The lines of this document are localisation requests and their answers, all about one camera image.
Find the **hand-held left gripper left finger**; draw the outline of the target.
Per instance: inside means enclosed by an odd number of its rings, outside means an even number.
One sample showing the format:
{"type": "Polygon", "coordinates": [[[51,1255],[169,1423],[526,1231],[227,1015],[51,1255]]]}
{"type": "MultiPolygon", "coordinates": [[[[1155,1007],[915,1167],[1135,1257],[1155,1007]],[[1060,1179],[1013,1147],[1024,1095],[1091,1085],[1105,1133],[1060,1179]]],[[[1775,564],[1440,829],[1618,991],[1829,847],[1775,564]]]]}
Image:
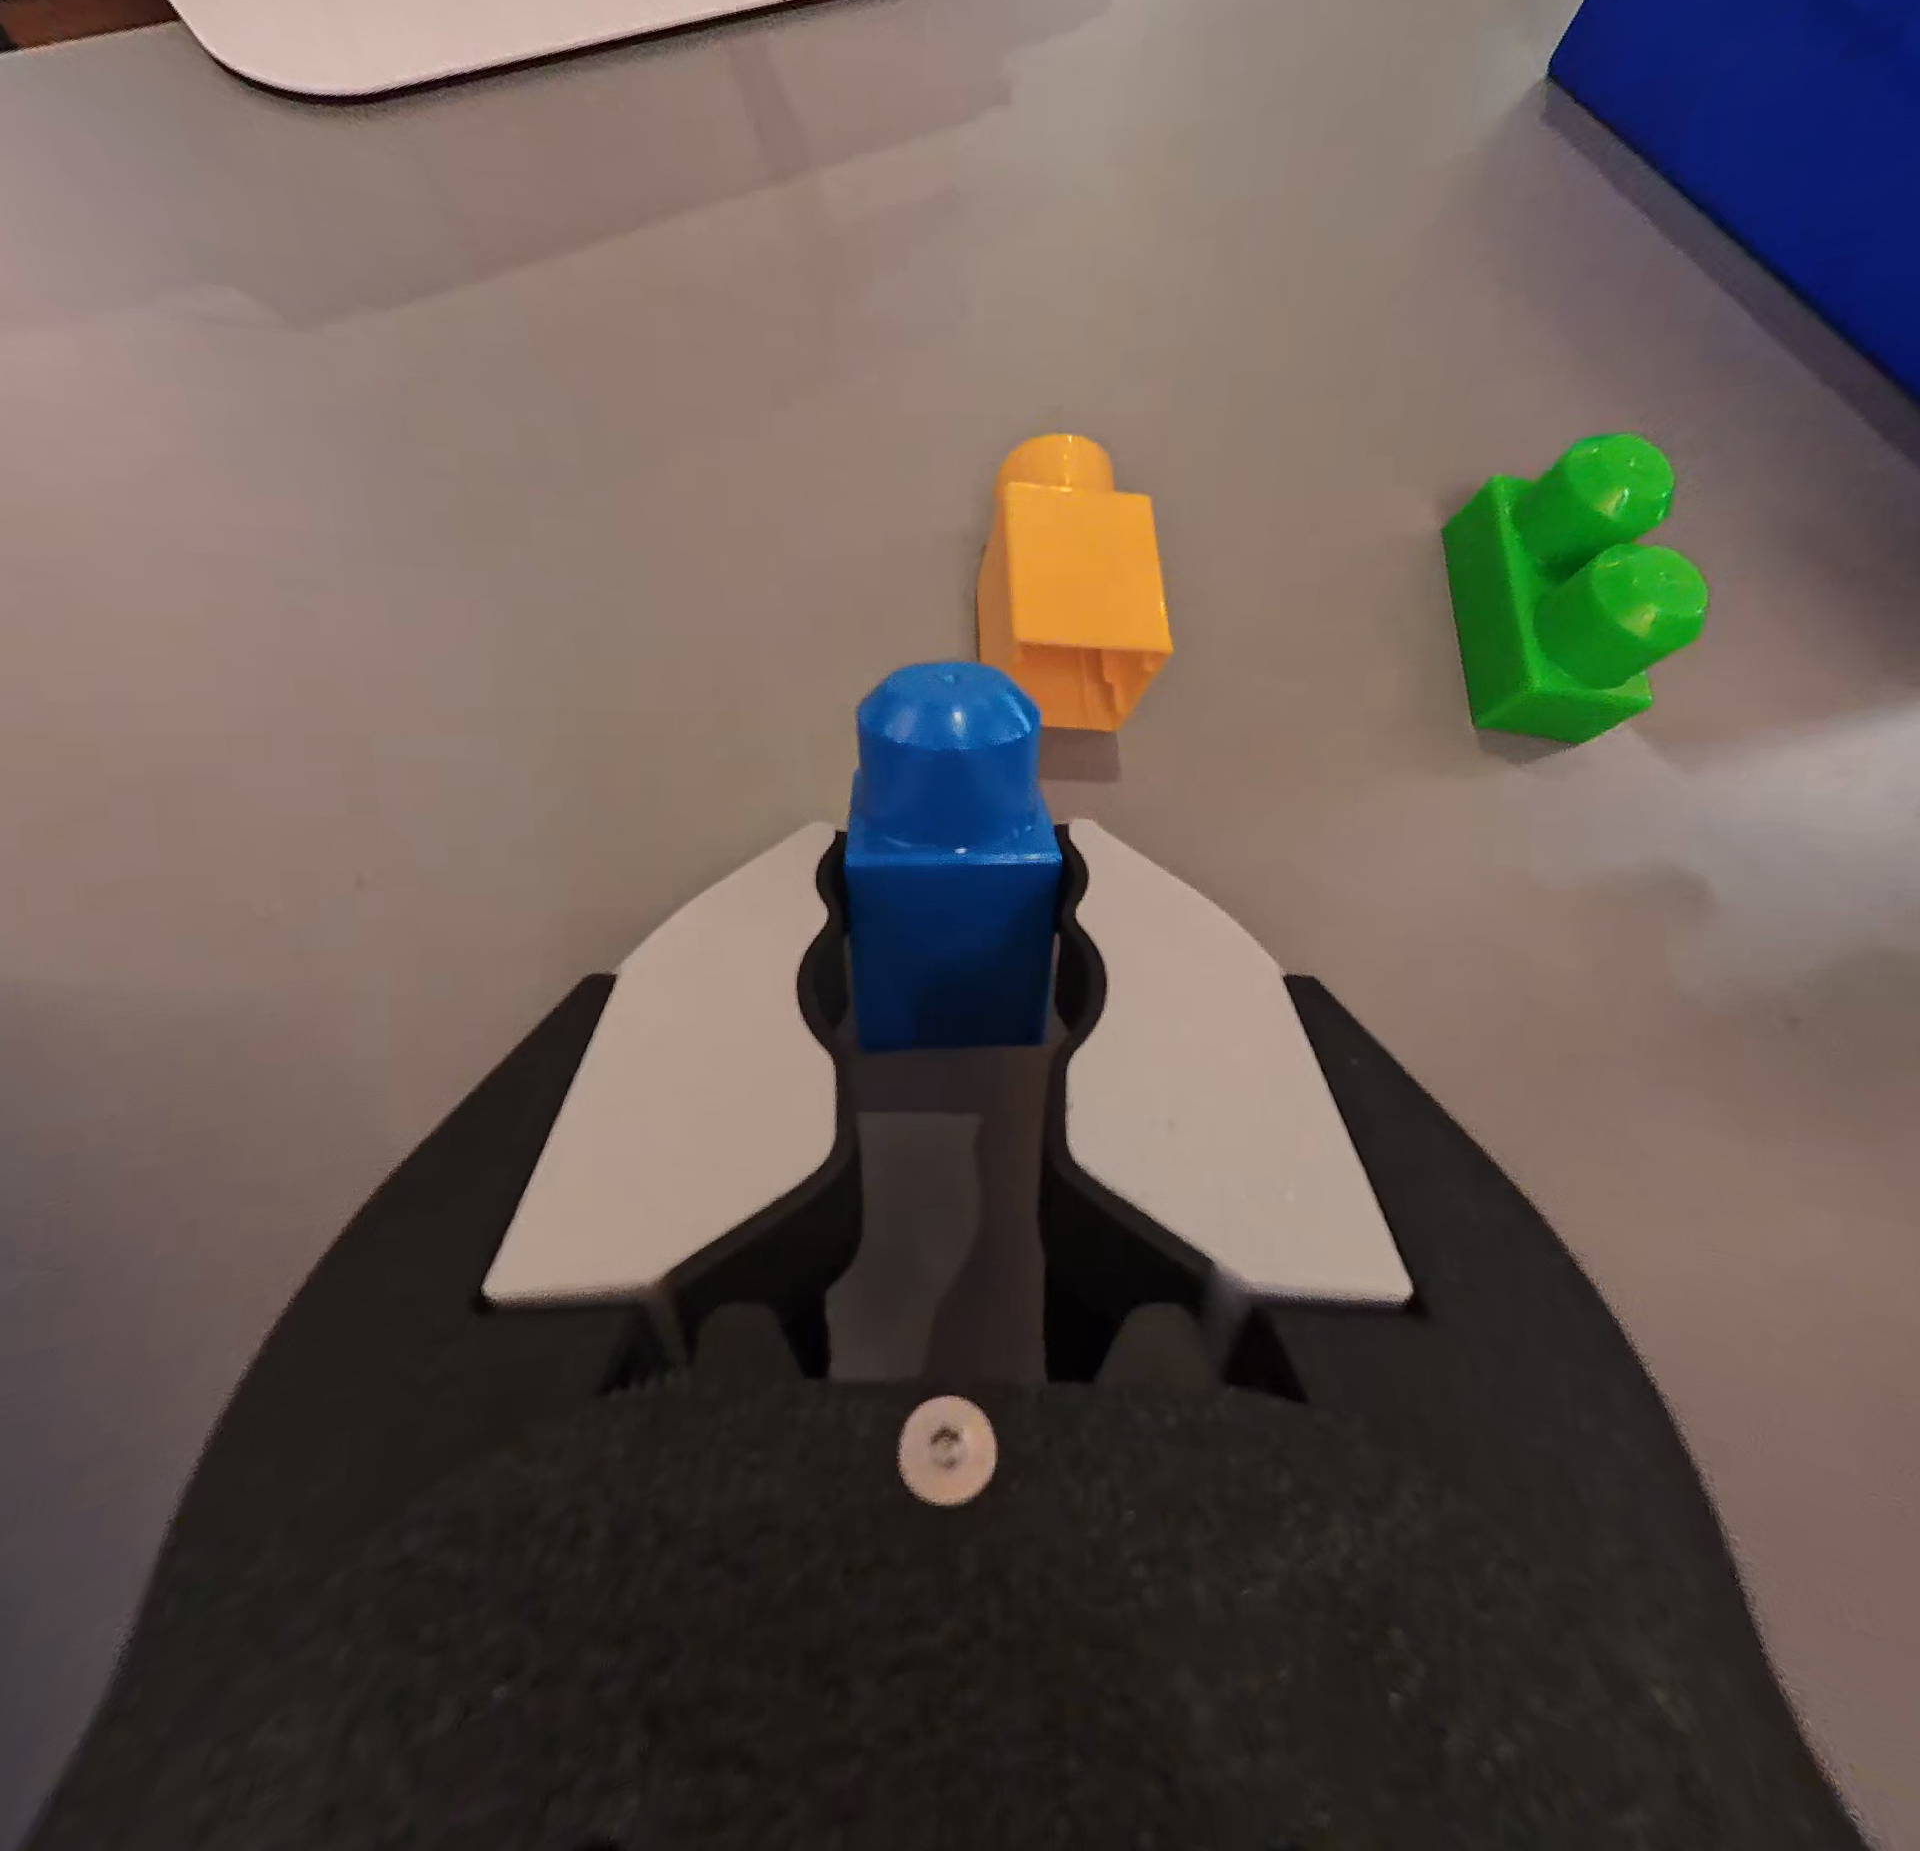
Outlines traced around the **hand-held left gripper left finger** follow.
{"type": "Polygon", "coordinates": [[[828,1375],[827,1295],[862,1239],[844,849],[804,823],[622,957],[482,1279],[491,1307],[630,1309],[686,1361],[724,1307],[758,1305],[828,1375]]]}

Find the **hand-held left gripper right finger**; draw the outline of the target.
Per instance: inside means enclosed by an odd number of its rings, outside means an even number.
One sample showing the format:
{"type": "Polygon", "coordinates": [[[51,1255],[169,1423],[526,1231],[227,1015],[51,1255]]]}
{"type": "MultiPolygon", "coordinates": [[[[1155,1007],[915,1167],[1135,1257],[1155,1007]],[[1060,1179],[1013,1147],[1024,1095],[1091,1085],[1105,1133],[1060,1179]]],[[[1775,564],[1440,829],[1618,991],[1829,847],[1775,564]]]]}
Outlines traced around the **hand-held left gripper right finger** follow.
{"type": "Polygon", "coordinates": [[[1146,1307],[1186,1315],[1225,1379],[1291,1379],[1270,1311],[1411,1315],[1412,1271],[1282,965],[1096,819],[1059,835],[1046,1377],[1095,1379],[1146,1307]]]}

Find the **blue single-stud block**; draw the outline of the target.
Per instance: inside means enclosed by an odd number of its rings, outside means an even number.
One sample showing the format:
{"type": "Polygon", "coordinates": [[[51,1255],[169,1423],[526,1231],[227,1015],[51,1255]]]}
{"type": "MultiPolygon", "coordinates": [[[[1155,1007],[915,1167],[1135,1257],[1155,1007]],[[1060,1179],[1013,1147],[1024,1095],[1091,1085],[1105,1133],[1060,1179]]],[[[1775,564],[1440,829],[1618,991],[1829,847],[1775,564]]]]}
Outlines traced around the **blue single-stud block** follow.
{"type": "Polygon", "coordinates": [[[1046,1035],[1062,845],[1035,700],[989,664],[910,664],[856,710],[844,839],[860,1047],[1046,1035]]]}

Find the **green two-stud block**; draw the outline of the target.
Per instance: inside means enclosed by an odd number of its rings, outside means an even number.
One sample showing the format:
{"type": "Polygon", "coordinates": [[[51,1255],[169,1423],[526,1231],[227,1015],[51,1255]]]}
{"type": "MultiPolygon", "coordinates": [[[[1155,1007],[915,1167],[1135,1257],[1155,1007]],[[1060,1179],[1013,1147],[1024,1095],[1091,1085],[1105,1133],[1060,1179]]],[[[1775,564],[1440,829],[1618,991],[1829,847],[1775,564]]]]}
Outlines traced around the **green two-stud block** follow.
{"type": "Polygon", "coordinates": [[[1573,444],[1535,478],[1494,474],[1444,524],[1475,727],[1579,745],[1654,704],[1659,664],[1702,636],[1704,574],[1651,536],[1668,454],[1637,432],[1573,444]]]}

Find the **yellow single-stud block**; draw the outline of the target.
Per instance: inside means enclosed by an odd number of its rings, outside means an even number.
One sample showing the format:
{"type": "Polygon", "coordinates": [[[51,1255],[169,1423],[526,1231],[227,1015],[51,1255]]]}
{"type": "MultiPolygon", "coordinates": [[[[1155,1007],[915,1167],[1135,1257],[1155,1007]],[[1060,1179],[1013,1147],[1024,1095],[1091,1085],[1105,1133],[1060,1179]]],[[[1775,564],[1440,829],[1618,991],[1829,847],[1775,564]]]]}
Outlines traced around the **yellow single-stud block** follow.
{"type": "Polygon", "coordinates": [[[975,582],[975,642],[1050,729],[1118,733],[1169,664],[1155,506],[1116,488],[1093,438],[1042,434],[1003,462],[975,582]]]}

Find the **blue plastic bin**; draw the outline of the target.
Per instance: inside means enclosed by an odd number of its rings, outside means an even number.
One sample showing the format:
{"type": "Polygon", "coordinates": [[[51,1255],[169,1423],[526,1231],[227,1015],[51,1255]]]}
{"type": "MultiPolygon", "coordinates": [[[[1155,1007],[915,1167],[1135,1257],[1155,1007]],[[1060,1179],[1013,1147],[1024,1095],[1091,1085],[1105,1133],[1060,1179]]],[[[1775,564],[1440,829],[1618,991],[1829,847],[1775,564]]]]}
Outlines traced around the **blue plastic bin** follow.
{"type": "Polygon", "coordinates": [[[1549,80],[1918,390],[1918,0],[1583,0],[1549,80]]]}

